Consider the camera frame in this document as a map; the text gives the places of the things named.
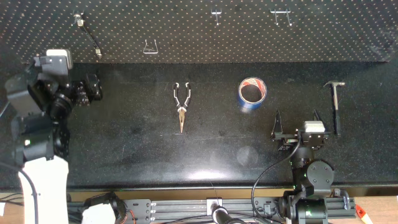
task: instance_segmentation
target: black table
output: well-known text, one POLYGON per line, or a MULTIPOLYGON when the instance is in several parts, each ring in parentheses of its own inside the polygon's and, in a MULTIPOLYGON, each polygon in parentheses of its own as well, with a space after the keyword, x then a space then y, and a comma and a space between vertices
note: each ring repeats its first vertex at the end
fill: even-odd
MULTIPOLYGON (((287 156, 270 141, 275 112, 286 133, 312 120, 317 109, 333 131, 329 80, 338 89, 343 135, 315 153, 335 168, 334 185, 398 185, 398 60, 389 63, 75 64, 74 78, 99 70, 104 98, 75 108, 68 187, 73 189, 248 187, 269 165, 287 156), (268 94, 243 113, 238 85, 259 77, 268 94), (192 101, 183 134, 172 84, 190 82, 192 101)), ((185 87, 180 97, 185 98, 185 87)), ((11 161, 11 119, 0 119, 2 161, 11 161)), ((0 169, 0 188, 19 187, 0 169)), ((291 187, 288 163, 272 169, 263 187, 291 187)))

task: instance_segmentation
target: orange object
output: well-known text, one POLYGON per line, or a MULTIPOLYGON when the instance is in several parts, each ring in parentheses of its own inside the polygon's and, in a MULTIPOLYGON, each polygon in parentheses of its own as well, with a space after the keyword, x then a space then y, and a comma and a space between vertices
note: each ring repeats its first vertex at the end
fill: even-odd
POLYGON ((356 214, 359 216, 359 218, 362 220, 363 223, 365 223, 365 224, 373 224, 373 222, 370 219, 369 215, 366 214, 365 210, 363 210, 363 208, 361 208, 361 206, 355 205, 355 210, 356 210, 356 214))

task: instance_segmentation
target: roll of blue tape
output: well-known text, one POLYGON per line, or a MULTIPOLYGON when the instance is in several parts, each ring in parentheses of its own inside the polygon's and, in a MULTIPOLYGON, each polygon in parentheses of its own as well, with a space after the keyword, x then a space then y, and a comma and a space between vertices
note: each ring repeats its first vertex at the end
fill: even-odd
POLYGON ((239 85, 239 102, 244 108, 252 109, 252 110, 253 109, 257 109, 258 107, 261 106, 261 103, 266 99, 266 96, 267 96, 266 84, 259 78, 256 78, 256 77, 246 78, 239 85), (256 87, 261 92, 261 99, 260 100, 253 102, 253 101, 249 101, 248 99, 245 99, 243 97, 242 89, 245 86, 249 86, 249 85, 252 85, 253 87, 256 87))

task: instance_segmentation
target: black pegboard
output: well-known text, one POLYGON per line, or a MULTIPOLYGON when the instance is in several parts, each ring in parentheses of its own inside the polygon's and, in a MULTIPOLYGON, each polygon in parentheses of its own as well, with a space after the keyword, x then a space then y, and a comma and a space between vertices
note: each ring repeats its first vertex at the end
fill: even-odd
POLYGON ((0 1, 0 38, 22 61, 66 48, 75 62, 216 63, 389 61, 397 1, 0 1), (292 26, 270 9, 289 8, 292 26), (211 10, 222 10, 220 24, 211 10), (102 48, 98 60, 73 11, 102 48), (157 41, 159 53, 145 55, 157 41))

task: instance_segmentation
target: wooden surface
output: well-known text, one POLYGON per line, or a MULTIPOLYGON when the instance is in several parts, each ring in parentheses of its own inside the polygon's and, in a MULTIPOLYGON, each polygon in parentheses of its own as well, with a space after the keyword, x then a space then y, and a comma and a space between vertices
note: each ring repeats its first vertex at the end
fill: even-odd
MULTIPOLYGON (((355 201, 368 213, 376 223, 398 224, 398 198, 391 197, 355 197, 355 201)), ((0 223, 21 224, 24 222, 24 207, 7 204, 4 217, 0 217, 0 223)), ((357 217, 344 220, 329 220, 332 224, 362 224, 357 217)))

